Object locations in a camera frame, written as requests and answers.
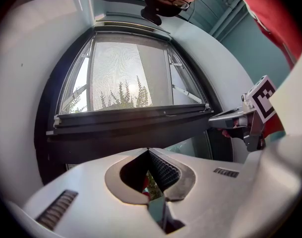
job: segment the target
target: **white surface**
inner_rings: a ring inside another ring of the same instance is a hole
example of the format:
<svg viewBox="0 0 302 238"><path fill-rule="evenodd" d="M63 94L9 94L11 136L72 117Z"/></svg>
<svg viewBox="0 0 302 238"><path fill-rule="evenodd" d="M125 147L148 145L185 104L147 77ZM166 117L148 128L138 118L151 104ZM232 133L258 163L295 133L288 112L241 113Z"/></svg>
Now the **white surface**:
<svg viewBox="0 0 302 238"><path fill-rule="evenodd" d="M224 111L242 105L241 95L253 82L238 60L216 39L179 18L164 18L161 27L189 53L200 66ZM244 162L249 152L242 140L232 140L234 161Z"/></svg>
<svg viewBox="0 0 302 238"><path fill-rule="evenodd" d="M55 227L56 234L66 238L165 237L146 205L122 203L105 184L110 166L140 153L136 149L78 165L36 192L23 210L35 218L70 189L79 194Z"/></svg>
<svg viewBox="0 0 302 238"><path fill-rule="evenodd" d="M0 26L0 189L19 206L43 186L34 124L45 84L92 15L90 0L34 0Z"/></svg>
<svg viewBox="0 0 302 238"><path fill-rule="evenodd" d="M242 165L156 150L184 163L196 175L195 184L186 198L168 203L172 216L185 223L170 237L226 237L238 207L253 184L261 152L251 153ZM55 227L56 234L66 238L166 237L145 205L122 203L105 184L109 167L141 152L143 149L136 149L78 165L36 192L23 210L35 219L64 190L70 189L78 195ZM240 174L230 178L214 173L216 168L239 171Z"/></svg>
<svg viewBox="0 0 302 238"><path fill-rule="evenodd" d="M286 134L302 134L302 55L270 102Z"/></svg>
<svg viewBox="0 0 302 238"><path fill-rule="evenodd" d="M28 216L21 208L12 202L7 202L7 207L12 212L13 216L19 222L19 224L27 231L30 235L37 238L61 238L61 236L51 232L47 228L44 228Z"/></svg>

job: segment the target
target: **tree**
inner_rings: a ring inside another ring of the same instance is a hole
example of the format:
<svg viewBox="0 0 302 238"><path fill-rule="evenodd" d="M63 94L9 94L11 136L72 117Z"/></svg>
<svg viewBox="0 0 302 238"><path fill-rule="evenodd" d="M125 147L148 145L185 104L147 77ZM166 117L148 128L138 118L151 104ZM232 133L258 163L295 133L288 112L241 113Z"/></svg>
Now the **tree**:
<svg viewBox="0 0 302 238"><path fill-rule="evenodd" d="M162 196L161 190L159 189L156 182L154 181L154 178L152 177L150 171L147 171L146 176L149 179L149 185L147 186L147 189L150 193L150 201L161 197Z"/></svg>
<svg viewBox="0 0 302 238"><path fill-rule="evenodd" d="M101 105L102 105L102 108L105 108L106 107L106 102L105 102L105 95L101 92Z"/></svg>
<svg viewBox="0 0 302 238"><path fill-rule="evenodd" d="M125 103L125 98L124 98L124 95L123 95L122 82L119 85L119 95L120 95L120 103L124 104Z"/></svg>
<svg viewBox="0 0 302 238"><path fill-rule="evenodd" d="M120 100L115 97L115 95L113 94L113 92L111 92L111 96L116 101L116 103L113 102L113 104L120 104Z"/></svg>
<svg viewBox="0 0 302 238"><path fill-rule="evenodd" d="M143 86L142 91L143 91L143 106L147 107L149 105L149 102L148 102L147 90L145 86Z"/></svg>
<svg viewBox="0 0 302 238"><path fill-rule="evenodd" d="M125 102L129 103L130 100L132 98L130 98L130 89L129 89L129 84L127 83L127 81L125 81L125 90L126 90L126 93L125 93Z"/></svg>
<svg viewBox="0 0 302 238"><path fill-rule="evenodd" d="M148 104L148 93L147 89L145 86L142 86L141 81L138 76L136 76L137 79L137 84L139 87L139 92L138 96L132 96L130 94L130 89L129 89L129 84L127 81L125 81L125 90L123 89L123 83L120 82L119 84L119 91L118 91L118 96L117 98L113 92L110 92L109 96L109 101L108 101L108 106L105 105L105 95L101 93L101 103L102 103L102 109L104 110L110 110L110 109L131 109L134 108L134 98L136 99L136 107L141 108L141 107L147 107L151 106Z"/></svg>
<svg viewBox="0 0 302 238"><path fill-rule="evenodd" d="M81 109L77 108L76 110L74 110L75 106L77 105L77 103L80 101L80 95L78 95L75 99L73 99L70 104L64 109L62 110L62 114L70 114L70 113L80 113L83 112L83 110L87 107L82 107Z"/></svg>
<svg viewBox="0 0 302 238"><path fill-rule="evenodd" d="M136 98L136 107L141 108L143 107L143 88L138 76L136 76L136 79L137 79L137 85L139 87L139 93Z"/></svg>

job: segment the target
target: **window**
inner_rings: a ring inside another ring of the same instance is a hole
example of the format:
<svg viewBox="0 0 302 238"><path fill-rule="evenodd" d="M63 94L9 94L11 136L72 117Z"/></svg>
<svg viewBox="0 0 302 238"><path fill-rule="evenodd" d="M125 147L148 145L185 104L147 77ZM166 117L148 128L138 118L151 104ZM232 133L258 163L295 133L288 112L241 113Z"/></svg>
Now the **window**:
<svg viewBox="0 0 302 238"><path fill-rule="evenodd" d="M206 97L169 43L100 33L70 69L58 114L202 103Z"/></svg>
<svg viewBox="0 0 302 238"><path fill-rule="evenodd" d="M212 159L212 152L207 132L166 147L165 150L202 159Z"/></svg>

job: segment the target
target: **black mesh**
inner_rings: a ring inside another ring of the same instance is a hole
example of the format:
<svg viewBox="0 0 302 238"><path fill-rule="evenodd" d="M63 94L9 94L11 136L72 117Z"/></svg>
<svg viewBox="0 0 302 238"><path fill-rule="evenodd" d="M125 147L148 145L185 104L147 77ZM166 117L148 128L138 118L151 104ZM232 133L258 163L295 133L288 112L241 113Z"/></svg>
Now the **black mesh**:
<svg viewBox="0 0 302 238"><path fill-rule="evenodd" d="M54 230L55 226L62 218L67 208L71 205L77 192L65 190L37 219L36 221L49 230Z"/></svg>
<svg viewBox="0 0 302 238"><path fill-rule="evenodd" d="M176 167L152 152L150 152L150 159L152 164L149 170L161 191L169 188L179 180L181 172Z"/></svg>

